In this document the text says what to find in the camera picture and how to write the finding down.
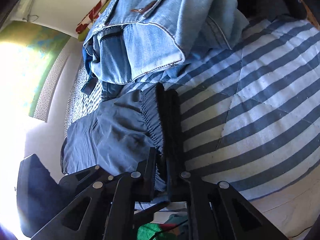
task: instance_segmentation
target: striped bedding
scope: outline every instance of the striped bedding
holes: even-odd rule
[[[309,174],[320,160],[320,33],[307,21],[252,20],[231,50],[212,50],[178,78],[165,72],[127,84],[121,94],[155,82],[180,95],[186,168],[204,180],[230,182],[253,200]],[[66,128],[100,102],[88,98],[79,71]]]

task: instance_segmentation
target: side pocket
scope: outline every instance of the side pocket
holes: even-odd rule
[[[107,34],[100,39],[100,80],[113,84],[126,84],[131,80],[131,67],[124,44],[123,30]]]

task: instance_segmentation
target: silver screw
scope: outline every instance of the silver screw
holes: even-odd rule
[[[226,188],[229,187],[229,183],[226,182],[226,181],[220,181],[220,182],[219,182],[219,187],[226,189]]]
[[[133,177],[133,178],[138,178],[138,177],[140,177],[141,176],[141,173],[140,172],[138,172],[138,171],[134,171],[133,173],[131,173],[131,177]]]
[[[92,186],[94,188],[101,188],[103,186],[103,183],[101,181],[96,181]]]
[[[183,171],[183,172],[181,172],[180,175],[181,175],[181,177],[183,177],[183,178],[185,178],[185,179],[191,177],[191,174],[190,174],[190,172],[188,172],[188,171]]]

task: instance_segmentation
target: striped mattress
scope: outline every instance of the striped mattress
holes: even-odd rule
[[[186,168],[203,180],[230,182],[248,200],[287,187],[320,162],[320,33],[307,21],[252,20],[233,50],[211,50],[178,78],[165,72],[127,84],[153,83],[180,96]],[[79,70],[66,128],[94,111]]]

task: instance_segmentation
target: patterned border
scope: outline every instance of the patterned border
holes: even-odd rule
[[[35,113],[34,118],[43,120],[47,122],[49,109],[52,101],[52,97],[57,86],[58,80],[60,78],[61,72],[69,58],[71,50],[74,48],[74,39],[69,39],[67,44],[64,46],[56,61],[54,62],[45,82],[42,87]]]

